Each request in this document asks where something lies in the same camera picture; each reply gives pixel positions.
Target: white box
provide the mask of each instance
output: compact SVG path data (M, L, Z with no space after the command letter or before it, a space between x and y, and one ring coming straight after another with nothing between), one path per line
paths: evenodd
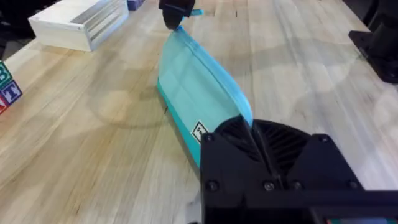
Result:
M126 0L61 0L29 22L42 44L92 51L128 16Z

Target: translucent plastic bag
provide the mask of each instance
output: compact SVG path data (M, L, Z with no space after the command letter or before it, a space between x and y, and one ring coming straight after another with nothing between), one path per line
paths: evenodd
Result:
M163 47L157 87L197 166L203 133L239 114L252 125L251 107L239 86L181 26Z

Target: toy block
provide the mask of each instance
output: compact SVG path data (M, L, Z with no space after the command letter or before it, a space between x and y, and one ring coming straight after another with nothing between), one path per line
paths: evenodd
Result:
M3 61L0 61L0 89L12 80L10 71L7 69Z
M14 80L4 86L0 92L7 105L12 105L19 97L22 96L22 91Z
M5 99L0 96L0 114L3 113L8 108L8 104Z

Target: wooden tabletop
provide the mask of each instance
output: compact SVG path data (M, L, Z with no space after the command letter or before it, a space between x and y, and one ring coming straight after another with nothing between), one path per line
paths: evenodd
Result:
M197 0L185 29L254 117L327 133L367 189L398 188L398 91L348 38L340 0ZM155 83L168 37L147 0L93 53L32 41L6 60L24 96L0 116L0 223L181 223L200 184Z

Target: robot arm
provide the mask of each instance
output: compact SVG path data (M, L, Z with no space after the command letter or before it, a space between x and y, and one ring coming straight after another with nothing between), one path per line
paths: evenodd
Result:
M184 17L191 16L195 0L160 0L163 20L168 29L175 30Z

